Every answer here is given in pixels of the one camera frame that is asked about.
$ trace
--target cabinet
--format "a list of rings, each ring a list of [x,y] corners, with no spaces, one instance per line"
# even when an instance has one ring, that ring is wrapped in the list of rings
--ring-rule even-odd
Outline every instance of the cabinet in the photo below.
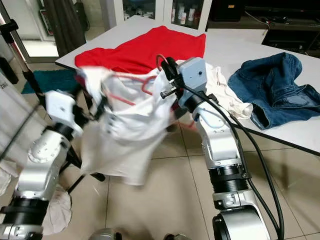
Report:
[[[204,32],[212,0],[107,0],[106,3],[111,27],[139,15]]]
[[[107,1],[111,27],[123,23],[133,15],[155,19],[162,22],[164,19],[165,0],[109,0]]]
[[[212,0],[165,0],[163,22],[204,32],[211,3]]]

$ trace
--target floor tile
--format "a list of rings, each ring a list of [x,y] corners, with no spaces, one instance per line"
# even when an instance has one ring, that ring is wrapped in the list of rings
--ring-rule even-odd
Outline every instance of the floor tile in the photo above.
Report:
[[[297,149],[265,151],[270,171],[303,233],[320,232],[320,159]]]
[[[59,184],[65,190],[68,190],[80,176],[80,169],[71,164],[62,173],[60,173]]]
[[[87,105],[87,102],[86,102],[86,99],[85,99],[85,95],[84,95],[84,92],[80,92],[76,98],[76,104],[80,107],[80,108],[83,108],[83,111],[85,113],[88,113],[88,105]]]
[[[187,156],[181,129],[178,124],[173,128],[153,152],[153,159]]]
[[[106,224],[108,179],[99,182],[86,176],[71,195],[72,217],[62,232],[44,236],[43,240],[88,240],[90,235]]]
[[[245,152],[255,151],[255,147],[251,143],[251,141],[247,138],[246,134],[242,131],[237,129],[237,133],[239,134],[239,138],[241,140],[241,145]],[[261,150],[275,150],[275,149],[291,149],[291,146],[282,144],[277,141],[270,140],[266,137],[262,137],[256,134],[251,134],[258,144]]]
[[[57,69],[57,65],[54,62],[28,63],[27,65],[32,72],[53,71]]]
[[[237,131],[241,140],[241,144],[243,150],[245,152],[254,151],[255,148],[251,144],[250,140],[246,137],[246,135],[241,131]],[[194,129],[190,129],[187,127],[182,127],[182,135],[185,141],[186,150],[189,156],[196,156],[203,154],[201,149],[201,137],[198,132]],[[251,134],[255,141],[257,142],[259,148],[261,150],[274,150],[274,149],[288,149],[290,146],[284,145],[282,143],[267,139],[265,137],[261,137],[255,134]]]
[[[25,87],[27,80],[25,79],[24,75],[21,72],[16,73],[16,76],[19,79],[19,81],[17,84],[14,84],[13,86],[15,87],[15,89],[17,89],[19,93],[21,93]]]
[[[320,239],[320,233],[307,235],[305,237],[306,237],[306,240],[319,240]]]
[[[47,111],[44,109],[43,106],[39,106],[36,110],[36,113],[40,116],[40,118],[45,119],[47,115]]]
[[[64,69],[67,69],[67,68],[55,64],[54,70],[64,70]]]
[[[48,124],[49,126],[52,126],[54,124],[54,121],[51,120],[51,118],[48,114],[46,114],[44,120],[45,120],[46,124]]]
[[[298,237],[294,237],[294,238],[287,238],[288,240],[306,240],[305,236],[298,236]]]
[[[18,60],[13,57],[12,60],[9,62],[9,65],[11,66],[12,70],[16,73],[16,74],[21,74],[22,73],[22,69],[18,63]]]
[[[272,195],[269,190],[269,186],[264,179],[262,169],[258,163],[257,156],[252,152],[245,153],[245,157],[248,163],[249,169],[251,169],[252,179],[259,190],[260,194],[263,196],[264,200],[269,204],[270,209],[274,215],[277,214],[276,208],[273,204]],[[217,215],[218,211],[214,208],[212,192],[213,188],[210,182],[210,177],[208,174],[207,166],[203,156],[190,156],[191,169],[194,175],[195,184],[199,194],[203,214],[206,219],[206,226],[210,235],[210,239],[214,237],[213,227],[212,227],[212,218]],[[281,194],[281,191],[277,189],[279,201],[282,207],[282,212],[285,221],[285,237],[293,238],[297,236],[302,236],[303,233],[292,214],[289,206],[287,205],[284,197]],[[267,214],[264,210],[261,211],[263,219],[269,229],[272,239],[277,239],[276,233],[273,229],[272,223],[269,220]]]
[[[39,99],[35,93],[22,94],[22,96],[30,106],[35,106],[39,102]]]
[[[106,226],[124,229],[130,240],[162,240],[167,233],[208,240],[188,158],[153,159],[140,187],[111,177]]]
[[[72,140],[71,145],[78,156],[80,156],[81,152],[81,136],[76,137]]]

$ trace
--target white table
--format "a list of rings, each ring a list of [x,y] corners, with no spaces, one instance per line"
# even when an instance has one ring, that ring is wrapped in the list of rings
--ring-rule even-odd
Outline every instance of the white table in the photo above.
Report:
[[[152,19],[133,16],[124,23],[110,29],[92,41],[75,49],[69,54],[59,58],[56,64],[74,68],[75,56],[93,48],[115,48],[118,45],[146,33],[151,28],[162,25]],[[169,29],[198,36],[202,34],[197,30],[178,25],[169,24]],[[205,60],[213,66],[220,66],[222,73],[228,79],[241,64],[247,60],[259,59],[281,52],[282,49],[264,46],[256,43],[238,40],[237,38],[216,36],[207,33]],[[290,52],[297,56],[302,63],[302,73],[296,79],[298,85],[310,84],[320,92],[320,59]],[[313,117],[308,121],[293,121],[282,126],[268,130],[260,130],[251,120],[243,120],[241,123],[252,133],[292,146],[297,149],[320,156],[320,116]]]

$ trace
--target tile floor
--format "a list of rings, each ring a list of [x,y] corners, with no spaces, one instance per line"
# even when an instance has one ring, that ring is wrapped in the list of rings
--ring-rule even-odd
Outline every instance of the tile floor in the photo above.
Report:
[[[39,63],[31,68],[50,70],[56,66]],[[19,83],[17,88],[21,90],[23,84]],[[34,95],[25,97],[31,104],[36,101]],[[83,97],[79,102],[84,104]],[[38,112],[49,124],[45,110]],[[257,154],[244,135],[240,137],[253,181],[276,214]],[[320,240],[320,157],[254,137],[263,150],[276,186],[284,216],[285,238]],[[79,142],[74,144],[77,151]],[[86,176],[71,193],[69,226],[43,239],[87,240],[95,230],[114,227],[122,230],[124,239],[128,240],[162,240],[166,233],[183,233],[194,240],[213,240],[212,217],[218,212],[213,206],[212,186],[199,146],[198,134],[178,125],[154,152],[145,186],[125,185],[118,177],[99,182]],[[60,184],[67,189],[79,175],[79,170],[70,166],[60,176]],[[7,193],[0,196],[1,206],[8,204],[15,184],[14,179]],[[265,222],[271,238],[277,239],[270,220],[265,218]]]

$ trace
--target red shirt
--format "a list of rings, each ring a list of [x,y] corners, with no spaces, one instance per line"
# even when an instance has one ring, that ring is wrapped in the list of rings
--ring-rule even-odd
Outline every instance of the red shirt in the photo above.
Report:
[[[77,55],[77,67],[103,66],[116,72],[147,74],[156,68],[156,56],[162,54],[175,60],[203,57],[206,35],[192,36],[169,30],[165,26],[152,28],[115,49],[97,47]]]

